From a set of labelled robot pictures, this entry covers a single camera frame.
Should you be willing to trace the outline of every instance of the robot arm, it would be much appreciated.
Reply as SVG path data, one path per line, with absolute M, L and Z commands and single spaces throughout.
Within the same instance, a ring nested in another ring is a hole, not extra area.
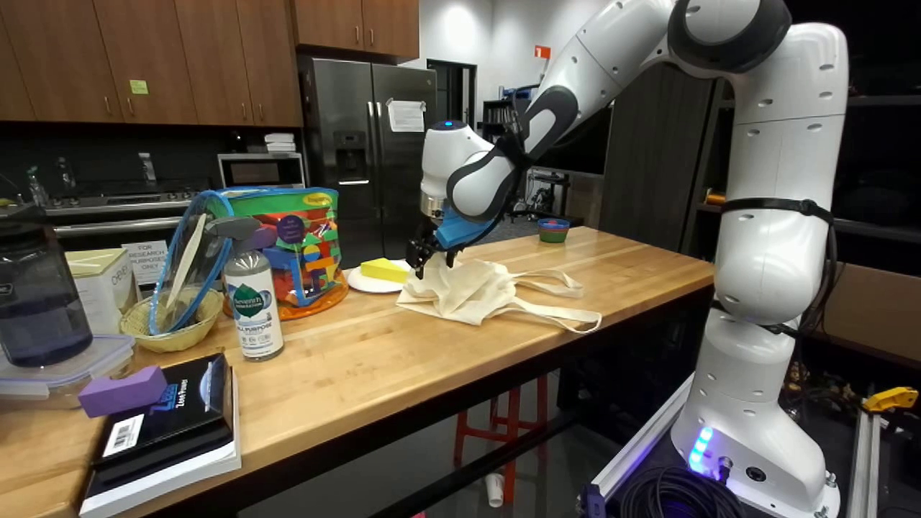
M 409 261 L 452 261 L 484 238 L 526 166 L 657 63 L 723 79 L 736 100 L 713 260 L 718 307 L 669 440 L 695 473 L 743 467 L 726 484 L 770 515 L 835 515 L 819 450 L 777 405 L 793 348 L 777 328 L 800 326 L 828 238 L 819 215 L 832 204 L 849 82 L 835 25 L 790 25 L 782 0 L 613 0 L 550 63 L 516 138 L 448 138 L 446 128 L 426 135 L 422 200 L 436 227 L 412 243 Z

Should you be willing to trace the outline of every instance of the wall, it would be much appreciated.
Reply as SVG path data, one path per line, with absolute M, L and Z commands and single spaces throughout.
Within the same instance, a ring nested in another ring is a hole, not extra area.
M 478 115 L 501 90 L 539 84 L 544 60 L 536 47 L 556 51 L 606 0 L 421 0 L 421 60 L 457 60 L 478 67 Z

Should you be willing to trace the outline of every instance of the purple sponge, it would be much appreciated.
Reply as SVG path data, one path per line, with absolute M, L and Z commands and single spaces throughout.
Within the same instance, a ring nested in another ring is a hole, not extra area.
M 81 392 L 81 405 L 88 418 L 120 414 L 128 410 L 143 410 L 160 401 L 166 392 L 166 376 L 160 369 L 140 369 L 123 379 L 91 379 Z

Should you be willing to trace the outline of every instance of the book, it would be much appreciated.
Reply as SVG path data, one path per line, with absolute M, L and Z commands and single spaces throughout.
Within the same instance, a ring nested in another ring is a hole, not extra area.
M 241 467 L 232 434 L 236 379 L 226 359 L 200 356 L 164 369 L 164 376 L 160 402 L 105 418 L 81 515 L 118 515 Z

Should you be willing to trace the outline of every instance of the butcher block counter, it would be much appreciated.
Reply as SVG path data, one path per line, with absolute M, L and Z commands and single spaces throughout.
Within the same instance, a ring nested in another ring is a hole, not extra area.
M 708 261 L 590 227 L 570 230 L 564 244 L 523 237 L 469 247 L 461 260 L 503 261 L 513 273 L 567 271 L 580 284 L 575 299 L 521 294 L 602 310 L 605 328 L 705 292 L 713 279 Z M 225 352 L 238 375 L 241 421 L 238 473 L 177 489 L 143 513 L 317 450 L 573 341 L 575 335 L 547 323 L 501 317 L 474 328 L 402 310 L 396 296 L 347 294 L 326 315 L 284 323 L 284 352 L 274 359 L 248 364 L 236 352 L 231 323 L 219 323 L 185 355 L 137 352 L 133 369 Z M 0 515 L 74 515 L 98 433 L 101 421 L 84 418 L 72 398 L 41 405 L 0 402 Z

